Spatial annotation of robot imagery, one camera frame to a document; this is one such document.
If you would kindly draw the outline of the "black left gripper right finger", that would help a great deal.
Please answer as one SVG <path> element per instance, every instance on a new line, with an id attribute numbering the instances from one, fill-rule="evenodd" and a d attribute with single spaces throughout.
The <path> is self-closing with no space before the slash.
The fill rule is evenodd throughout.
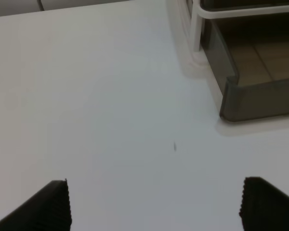
<path id="1" fill-rule="evenodd" d="M 289 231 L 289 196 L 261 177 L 247 177 L 239 216 L 245 231 Z"/>

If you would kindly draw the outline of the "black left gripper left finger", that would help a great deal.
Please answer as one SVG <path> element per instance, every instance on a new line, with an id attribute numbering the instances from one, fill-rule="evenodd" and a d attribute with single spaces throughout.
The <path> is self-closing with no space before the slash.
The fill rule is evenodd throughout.
<path id="1" fill-rule="evenodd" d="M 0 220 L 0 231 L 69 231 L 72 215 L 67 180 L 52 180 Z"/>

